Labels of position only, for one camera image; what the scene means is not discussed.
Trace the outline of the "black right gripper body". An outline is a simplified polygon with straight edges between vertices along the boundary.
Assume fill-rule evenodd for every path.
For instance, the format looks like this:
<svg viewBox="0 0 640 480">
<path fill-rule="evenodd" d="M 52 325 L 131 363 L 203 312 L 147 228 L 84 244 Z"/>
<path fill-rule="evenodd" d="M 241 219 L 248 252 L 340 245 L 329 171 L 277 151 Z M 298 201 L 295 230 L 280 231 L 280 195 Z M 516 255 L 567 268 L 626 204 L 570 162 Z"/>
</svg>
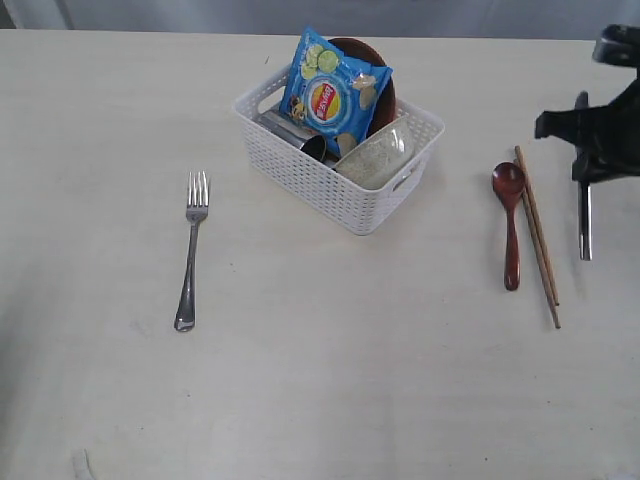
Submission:
<svg viewBox="0 0 640 480">
<path fill-rule="evenodd" d="M 576 147 L 571 167 L 575 182 L 599 183 L 639 175 L 639 81 L 609 104 L 591 107 L 581 92 L 576 107 L 545 111 L 535 121 L 534 137 L 557 137 Z"/>
</svg>

